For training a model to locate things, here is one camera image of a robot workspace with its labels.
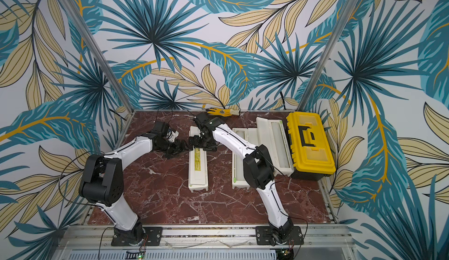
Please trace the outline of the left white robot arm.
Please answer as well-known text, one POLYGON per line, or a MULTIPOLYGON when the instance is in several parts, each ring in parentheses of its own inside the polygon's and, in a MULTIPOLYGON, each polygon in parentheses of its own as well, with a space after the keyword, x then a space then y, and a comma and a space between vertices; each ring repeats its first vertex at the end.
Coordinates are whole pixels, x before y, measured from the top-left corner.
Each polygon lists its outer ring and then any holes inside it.
POLYGON ((178 133, 168 123, 156 121, 150 132, 137 136, 118 149, 105 155, 89 156, 81 178, 79 195, 105 211, 117 229, 131 231, 139 218, 123 195, 123 171, 151 152, 160 152, 170 159, 188 150, 188 143, 180 140, 178 133))

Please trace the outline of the white dispenser box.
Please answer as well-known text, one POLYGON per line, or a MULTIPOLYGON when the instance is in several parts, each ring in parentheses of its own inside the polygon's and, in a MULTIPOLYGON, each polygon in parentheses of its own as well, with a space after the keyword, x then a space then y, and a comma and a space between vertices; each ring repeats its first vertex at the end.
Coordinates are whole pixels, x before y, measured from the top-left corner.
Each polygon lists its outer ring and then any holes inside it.
POLYGON ((189 152, 188 188, 192 193, 209 189, 207 153, 202 148, 189 152))
POLYGON ((247 146, 249 154, 255 151, 260 145, 257 128, 244 129, 244 139, 247 141, 245 145, 247 146))

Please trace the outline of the dispenser tray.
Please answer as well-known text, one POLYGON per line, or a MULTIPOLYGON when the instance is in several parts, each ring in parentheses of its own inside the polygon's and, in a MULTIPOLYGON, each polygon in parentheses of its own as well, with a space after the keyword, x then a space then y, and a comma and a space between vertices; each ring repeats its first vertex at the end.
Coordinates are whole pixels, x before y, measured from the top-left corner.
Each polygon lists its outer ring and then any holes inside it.
MULTIPOLYGON (((242 137, 244 140, 249 139, 249 129, 247 128, 233 128, 232 129, 237 135, 242 137)), ((246 182, 244 178, 243 171, 243 160, 241 157, 233 153, 232 158, 232 189, 236 188, 246 188, 249 189, 250 185, 246 182)))

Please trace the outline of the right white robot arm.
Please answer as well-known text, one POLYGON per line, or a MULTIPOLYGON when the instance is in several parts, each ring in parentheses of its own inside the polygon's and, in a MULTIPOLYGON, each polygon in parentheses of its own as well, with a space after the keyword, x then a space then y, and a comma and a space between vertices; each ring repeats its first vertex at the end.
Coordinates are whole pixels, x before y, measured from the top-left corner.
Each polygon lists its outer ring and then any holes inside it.
POLYGON ((274 170, 268 148, 265 145, 255 145, 235 133, 222 119, 210 118, 205 112, 193 117, 199 129, 199 135, 192 140, 194 148, 216 150, 216 145, 222 144, 236 154, 243 162, 245 181, 260 195, 268 214, 271 227, 285 229, 293 227, 293 221, 288 216, 280 201, 275 186, 274 170))

